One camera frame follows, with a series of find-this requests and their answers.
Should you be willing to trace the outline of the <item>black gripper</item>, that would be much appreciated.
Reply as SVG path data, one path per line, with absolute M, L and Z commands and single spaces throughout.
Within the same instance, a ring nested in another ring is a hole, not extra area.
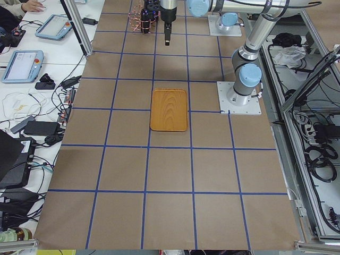
M 171 39 L 171 33 L 172 33 L 172 23 L 165 22 L 164 23 L 164 34 L 165 34 L 165 45 L 170 45 L 170 39 Z

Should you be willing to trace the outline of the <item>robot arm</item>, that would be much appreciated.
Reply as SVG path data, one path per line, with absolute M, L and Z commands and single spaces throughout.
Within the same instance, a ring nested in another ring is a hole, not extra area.
M 228 101 L 235 106 L 248 104 L 255 87 L 260 83 L 262 70 L 254 62 L 259 50 L 279 18 L 261 14 L 244 45 L 232 56 L 235 82 L 227 92 Z
M 245 42 L 245 47 L 249 51 L 255 51 L 262 46 L 277 20 L 294 16 L 302 9 L 315 7 L 321 3 L 321 1 L 187 1 L 187 8 L 195 17 L 204 16 L 208 12 L 260 14 Z

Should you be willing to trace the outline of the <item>person hand on mouse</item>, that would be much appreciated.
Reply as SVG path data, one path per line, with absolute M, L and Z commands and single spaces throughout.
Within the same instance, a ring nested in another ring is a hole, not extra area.
M 42 12 L 45 10 L 43 4 L 38 0 L 28 0 L 22 3 L 21 8 L 24 12 Z

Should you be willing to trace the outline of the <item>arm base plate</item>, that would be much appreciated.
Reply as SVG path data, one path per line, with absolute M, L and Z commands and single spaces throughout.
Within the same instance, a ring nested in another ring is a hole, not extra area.
M 223 13 L 208 16 L 209 31 L 211 36 L 241 37 L 241 24 L 237 13 Z
M 221 114 L 261 115 L 259 99 L 254 88 L 251 95 L 240 96 L 234 91 L 234 82 L 217 82 Z

